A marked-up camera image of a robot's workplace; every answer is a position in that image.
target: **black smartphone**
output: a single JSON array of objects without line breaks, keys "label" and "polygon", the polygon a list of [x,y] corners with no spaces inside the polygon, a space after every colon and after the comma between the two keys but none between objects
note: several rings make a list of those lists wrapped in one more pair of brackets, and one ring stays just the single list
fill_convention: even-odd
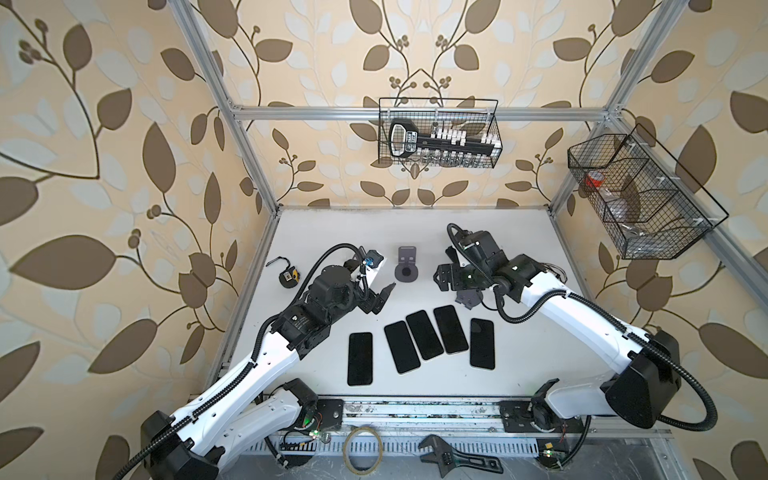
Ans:
[{"label": "black smartphone", "polygon": [[397,373],[410,372],[422,365],[405,322],[400,320],[390,323],[384,327],[384,334],[389,344],[389,351],[392,352],[392,359],[395,360]]},{"label": "black smartphone", "polygon": [[469,324],[469,345],[469,365],[488,370],[496,368],[491,320],[472,319],[472,323]]},{"label": "black smartphone", "polygon": [[429,321],[427,312],[419,310],[411,313],[406,317],[406,322],[424,360],[433,359],[445,351],[442,349],[440,339],[437,338],[432,322]]},{"label": "black smartphone", "polygon": [[373,334],[350,333],[346,384],[355,386],[371,383],[373,383]]},{"label": "black smartphone", "polygon": [[439,306],[434,310],[437,328],[440,330],[442,344],[447,353],[464,352],[469,349],[467,337],[464,336],[462,324],[453,305]]}]

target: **leaf pattern wallpaper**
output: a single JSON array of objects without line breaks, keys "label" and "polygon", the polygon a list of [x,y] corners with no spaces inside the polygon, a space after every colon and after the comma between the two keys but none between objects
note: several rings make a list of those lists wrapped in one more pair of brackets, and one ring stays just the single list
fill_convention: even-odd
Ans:
[{"label": "leaf pattern wallpaper", "polygon": [[[624,111],[664,142],[730,212],[720,228],[768,268],[768,5],[691,0]],[[619,260],[579,191],[558,217],[590,291],[614,315],[680,341],[683,365],[717,404],[717,426],[675,430],[702,480],[766,478],[768,314],[699,242],[676,260]],[[703,408],[684,386],[668,415]]]},{"label": "leaf pattern wallpaper", "polygon": [[253,121],[246,126],[278,202],[297,207],[546,205],[567,174],[566,150],[588,133],[577,121],[501,122],[504,150],[496,167],[485,169],[379,158],[378,130],[371,124]]},{"label": "leaf pattern wallpaper", "polygon": [[601,107],[660,0],[190,0],[236,103]]},{"label": "leaf pattern wallpaper", "polygon": [[0,478],[111,478],[204,387],[266,225],[164,6],[0,1]]}]

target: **brown leaf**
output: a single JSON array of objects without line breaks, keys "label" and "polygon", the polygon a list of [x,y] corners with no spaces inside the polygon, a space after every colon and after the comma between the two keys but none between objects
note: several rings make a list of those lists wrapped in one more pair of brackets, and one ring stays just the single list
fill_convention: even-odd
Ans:
[{"label": "brown leaf", "polygon": [[285,138],[285,135],[281,134],[279,130],[276,128],[272,129],[272,140],[275,140],[275,143],[278,147],[282,148],[283,150],[288,150],[290,148],[290,144],[288,143],[288,140]]},{"label": "brown leaf", "polygon": [[240,181],[240,189],[246,194],[246,197],[253,195],[253,181],[250,177],[245,177]]},{"label": "brown leaf", "polygon": [[300,172],[308,172],[315,167],[316,162],[314,160],[303,161],[296,168]]},{"label": "brown leaf", "polygon": [[131,89],[113,91],[98,101],[96,113],[101,126],[107,130],[117,130],[122,127],[131,113],[133,96]]},{"label": "brown leaf", "polygon": [[27,213],[38,201],[38,186],[21,177],[0,177],[0,225]]},{"label": "brown leaf", "polygon": [[648,280],[656,276],[659,260],[632,260],[627,268],[627,285],[639,290]]},{"label": "brown leaf", "polygon": [[318,184],[316,182],[299,182],[299,184],[296,185],[296,188],[302,192],[313,192],[323,188],[323,184]]},{"label": "brown leaf", "polygon": [[216,220],[219,220],[221,189],[219,188],[219,180],[216,179],[216,174],[211,174],[208,177],[208,185],[205,186],[203,209],[205,210],[205,217],[208,219],[208,223],[213,225],[216,223]]},{"label": "brown leaf", "polygon": [[218,50],[214,50],[210,54],[214,56],[216,68],[219,69],[219,75],[224,75],[224,62],[221,61],[221,54]]},{"label": "brown leaf", "polygon": [[634,48],[627,50],[627,53],[624,55],[624,60],[621,61],[621,69],[619,70],[621,74],[624,74],[624,70],[627,70],[627,65],[629,65],[632,55],[634,55]]},{"label": "brown leaf", "polygon": [[743,440],[730,451],[730,466],[739,480],[768,478],[768,462],[760,444]]},{"label": "brown leaf", "polygon": [[192,119],[190,127],[190,141],[192,145],[197,145],[205,138],[205,130],[208,129],[208,116],[199,114]]},{"label": "brown leaf", "polygon": [[207,253],[192,253],[190,255],[192,273],[205,286],[211,286],[216,281],[216,265]]},{"label": "brown leaf", "polygon": [[556,131],[552,132],[552,135],[549,136],[546,142],[544,142],[544,148],[549,150],[550,148],[554,147],[558,144],[558,142],[563,138],[563,129],[559,128]]},{"label": "brown leaf", "polygon": [[144,355],[156,334],[157,324],[155,322],[150,319],[136,320],[109,341],[99,352],[96,360],[88,367],[88,371],[106,374],[124,369]]},{"label": "brown leaf", "polygon": [[467,189],[467,186],[469,185],[469,180],[459,180],[456,182],[451,182],[448,185],[445,185],[442,189],[442,196],[443,197],[455,197],[456,195],[459,195],[461,192]]},{"label": "brown leaf", "polygon": [[11,273],[61,290],[80,290],[107,276],[116,258],[102,242],[67,235],[43,243],[11,267]]},{"label": "brown leaf", "polygon": [[293,49],[293,43],[279,38],[268,38],[256,44],[256,56],[272,63],[288,58]]},{"label": "brown leaf", "polygon": [[467,132],[467,137],[474,137],[479,134],[485,128],[485,124],[482,122],[473,121],[468,124],[463,124],[461,129]]},{"label": "brown leaf", "polygon": [[712,9],[712,0],[689,0],[688,8],[698,13],[708,12]]},{"label": "brown leaf", "polygon": [[603,267],[603,271],[608,275],[612,274],[616,267],[614,266],[614,258],[608,248],[600,242],[598,247],[598,260],[600,260],[600,266]]},{"label": "brown leaf", "polygon": [[661,310],[672,294],[672,277],[655,276],[637,291],[637,305],[649,312]]},{"label": "brown leaf", "polygon": [[561,38],[552,43],[552,48],[554,49],[554,54],[561,60],[578,61],[583,60],[589,55],[592,43],[586,38],[581,37]]},{"label": "brown leaf", "polygon": [[456,49],[453,51],[453,61],[462,70],[473,71],[480,68],[480,59],[471,45],[456,45]]},{"label": "brown leaf", "polygon": [[760,252],[755,253],[755,261],[758,262],[762,268],[768,270],[768,247],[763,248]]},{"label": "brown leaf", "polygon": [[192,308],[200,308],[208,298],[208,290],[192,273],[179,273],[181,299]]},{"label": "brown leaf", "polygon": [[214,133],[216,134],[216,142],[219,144],[221,151],[224,151],[224,123],[221,118],[214,118]]},{"label": "brown leaf", "polygon": [[517,160],[515,161],[515,166],[518,170],[523,170],[524,172],[533,171],[533,164],[527,160]]},{"label": "brown leaf", "polygon": [[627,223],[638,222],[643,210],[643,205],[640,199],[640,194],[637,192],[637,185],[634,182],[634,178],[629,175],[624,178],[619,197],[626,202],[626,207],[611,207],[612,204],[609,204],[608,209],[612,213],[614,211],[611,208],[615,209],[615,213],[621,217],[621,219],[617,219],[619,221]]},{"label": "brown leaf", "polygon": [[26,378],[40,355],[40,342],[18,347],[0,357],[0,402]]},{"label": "brown leaf", "polygon": [[464,27],[469,33],[480,33],[496,18],[502,0],[477,0],[467,9]]},{"label": "brown leaf", "polygon": [[160,52],[160,56],[168,70],[181,80],[189,81],[194,78],[192,61],[187,57],[187,54],[178,48],[166,48]]},{"label": "brown leaf", "polygon": [[384,68],[389,61],[389,47],[387,45],[373,45],[366,59],[362,61],[362,69],[365,71],[377,71]]},{"label": "brown leaf", "polygon": [[24,427],[0,433],[0,468],[26,452],[43,434],[40,427]]},{"label": "brown leaf", "polygon": [[237,11],[229,0],[198,0],[197,7],[208,25],[219,35],[232,38],[237,33]]},{"label": "brown leaf", "polygon": [[227,251],[227,259],[224,261],[224,268],[227,269],[227,272],[232,271],[232,269],[235,267],[236,261],[237,261],[237,240],[232,240],[230,249]]},{"label": "brown leaf", "polygon": [[119,435],[109,435],[96,465],[96,480],[111,480],[131,456],[131,447]]},{"label": "brown leaf", "polygon": [[351,124],[352,128],[358,137],[365,141],[376,141],[379,138],[379,134],[376,133],[376,129],[368,124]]},{"label": "brown leaf", "polygon": [[576,211],[576,197],[574,197],[573,194],[571,194],[570,197],[568,197],[568,202],[565,205],[568,208],[568,215],[574,216],[574,212]]},{"label": "brown leaf", "polygon": [[392,159],[389,157],[381,157],[371,163],[371,167],[376,168],[389,168],[392,166]]},{"label": "brown leaf", "polygon": [[64,58],[72,70],[77,71],[88,65],[93,55],[91,39],[82,24],[70,28],[64,36]]},{"label": "brown leaf", "polygon": [[671,51],[656,63],[656,66],[650,73],[650,79],[658,84],[672,81],[681,76],[693,60],[694,54],[689,51]]},{"label": "brown leaf", "polygon": [[512,182],[510,184],[504,184],[505,187],[507,187],[509,190],[514,190],[516,192],[525,192],[531,189],[533,185],[531,185],[531,182],[527,181],[520,181],[520,182]]},{"label": "brown leaf", "polygon": [[694,458],[694,466],[696,467],[696,471],[699,472],[701,480],[726,480],[726,478],[717,470],[717,468],[714,468],[704,460]]},{"label": "brown leaf", "polygon": [[397,190],[394,194],[392,194],[392,203],[395,205],[403,205],[410,196],[411,190],[409,188],[404,190]]},{"label": "brown leaf", "polygon": [[680,152],[674,172],[696,193],[710,179],[716,164],[717,149],[712,135],[703,125],[699,125]]},{"label": "brown leaf", "polygon": [[375,182],[361,181],[360,188],[371,197],[384,197],[386,195],[384,187]]},{"label": "brown leaf", "polygon": [[765,98],[732,92],[730,113],[736,123],[751,134],[768,130],[768,101]]},{"label": "brown leaf", "polygon": [[176,180],[176,161],[174,152],[170,151],[168,140],[157,124],[152,124],[144,137],[144,147],[141,155],[144,159],[144,169],[155,187],[164,194],[174,185]]},{"label": "brown leaf", "polygon": [[637,129],[640,137],[648,142],[649,147],[654,147],[656,145],[656,125],[654,122],[647,117],[637,117],[634,123],[641,126]]},{"label": "brown leaf", "polygon": [[475,96],[472,95],[471,97],[467,97],[464,100],[460,101],[458,105],[456,105],[456,108],[474,108],[475,107]]},{"label": "brown leaf", "polygon": [[518,204],[514,200],[508,200],[506,198],[499,198],[496,200],[496,208],[502,209],[502,208],[515,208],[520,207],[520,204]]},{"label": "brown leaf", "polygon": [[194,357],[194,354],[200,349],[200,344],[203,342],[205,336],[205,329],[202,325],[198,325],[197,328],[192,330],[190,338],[187,340],[187,345],[184,346],[184,351],[181,353],[181,361],[179,365],[189,362]]},{"label": "brown leaf", "polygon": [[621,0],[611,18],[611,30],[623,37],[638,27],[654,7],[654,0]]},{"label": "brown leaf", "polygon": [[726,367],[746,376],[768,379],[768,356],[741,333],[721,323],[705,323],[699,328],[699,337]]},{"label": "brown leaf", "polygon": [[329,198],[319,198],[317,200],[312,200],[307,206],[313,208],[330,208],[331,200]]},{"label": "brown leaf", "polygon": [[541,108],[570,108],[571,102],[568,100],[558,100],[542,105]]},{"label": "brown leaf", "polygon": [[369,35],[381,30],[382,11],[372,0],[349,0],[349,10],[360,30]]},{"label": "brown leaf", "polygon": [[153,10],[162,10],[165,8],[166,0],[147,0],[147,6]]},{"label": "brown leaf", "polygon": [[416,191],[416,196],[422,204],[432,206],[432,204],[435,203],[435,194],[431,190],[419,188]]}]

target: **black wire basket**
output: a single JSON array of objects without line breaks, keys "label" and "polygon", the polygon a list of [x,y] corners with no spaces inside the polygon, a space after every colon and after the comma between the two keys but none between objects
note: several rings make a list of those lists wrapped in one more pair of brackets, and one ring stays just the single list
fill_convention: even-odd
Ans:
[{"label": "black wire basket", "polygon": [[[668,174],[650,154],[674,161]],[[723,206],[664,145],[638,124],[568,149],[568,168],[622,258],[671,260],[728,218]]]},{"label": "black wire basket", "polygon": [[498,101],[379,99],[379,162],[493,168],[502,154]]}]

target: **white table surface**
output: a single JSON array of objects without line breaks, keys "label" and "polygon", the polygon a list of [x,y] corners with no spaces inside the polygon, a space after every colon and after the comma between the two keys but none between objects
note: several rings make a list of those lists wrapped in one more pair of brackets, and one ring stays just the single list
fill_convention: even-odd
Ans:
[{"label": "white table surface", "polygon": [[[387,259],[371,285],[379,292],[395,281],[398,247],[413,246],[417,248],[419,278],[412,283],[398,282],[378,316],[355,309],[334,323],[330,337],[268,387],[267,392],[298,377],[319,395],[529,396],[549,379],[578,379],[607,371],[595,353],[543,314],[512,325],[482,306],[467,310],[458,305],[454,302],[455,292],[441,292],[432,275],[439,264],[450,262],[445,255],[445,248],[450,246],[445,226],[451,222],[466,230],[489,231],[509,259],[525,253],[564,268],[568,286],[580,293],[544,210],[287,210],[280,218],[268,259],[288,257],[303,275],[333,245],[363,245]],[[323,265],[340,265],[351,255],[346,249],[336,251]],[[285,262],[279,261],[263,270],[237,340],[234,363],[250,355],[261,323],[285,308],[296,294],[298,287],[286,289],[277,280],[277,274],[284,268]],[[485,298],[488,305],[493,304],[490,290]],[[438,331],[432,310],[444,305],[455,306],[467,341],[472,318],[494,322],[496,368],[470,366],[467,350],[421,360],[418,369],[398,374],[384,326],[426,310]],[[507,298],[505,309],[517,316],[526,307]],[[373,383],[369,386],[346,384],[349,334],[355,332],[373,334]]]}]

